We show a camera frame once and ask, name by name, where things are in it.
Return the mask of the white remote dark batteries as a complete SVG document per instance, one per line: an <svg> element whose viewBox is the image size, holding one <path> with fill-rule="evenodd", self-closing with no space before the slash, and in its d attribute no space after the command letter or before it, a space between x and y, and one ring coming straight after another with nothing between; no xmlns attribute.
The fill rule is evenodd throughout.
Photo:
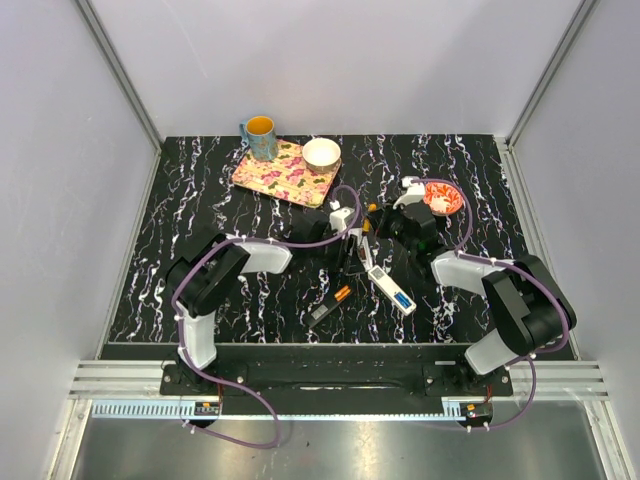
<svg viewBox="0 0 640 480"><path fill-rule="evenodd" d="M362 228L354 228L349 231L350 238L355 241L354 253L360 261L365 272L369 272L373 267L373 259L367 233Z"/></svg>

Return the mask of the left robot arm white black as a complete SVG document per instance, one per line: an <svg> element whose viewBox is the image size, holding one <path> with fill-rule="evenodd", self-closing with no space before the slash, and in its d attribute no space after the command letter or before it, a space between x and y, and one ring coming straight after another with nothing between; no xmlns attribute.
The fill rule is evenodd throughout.
<svg viewBox="0 0 640 480"><path fill-rule="evenodd" d="M178 353L188 365L182 384L195 395L213 390L217 373L215 313L228 298L239 276L279 275L296 254L318 256L336 264L346 252L348 235L356 230L359 213L340 207L324 215L302 216L283 240L237 237L213 227L187 241L165 274L166 288L180 324Z"/></svg>

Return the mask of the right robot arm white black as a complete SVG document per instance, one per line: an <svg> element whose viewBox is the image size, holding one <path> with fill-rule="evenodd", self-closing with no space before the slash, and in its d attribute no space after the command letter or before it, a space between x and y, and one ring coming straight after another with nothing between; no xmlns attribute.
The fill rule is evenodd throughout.
<svg viewBox="0 0 640 480"><path fill-rule="evenodd" d="M376 237L404 247L424 280L487 300L494 329L465 351L465 365L454 373L463 394L480 394L500 367L568 342L576 314L540 258L492 259L449 248L441 243L443 222L423 202L371 206L366 218Z"/></svg>

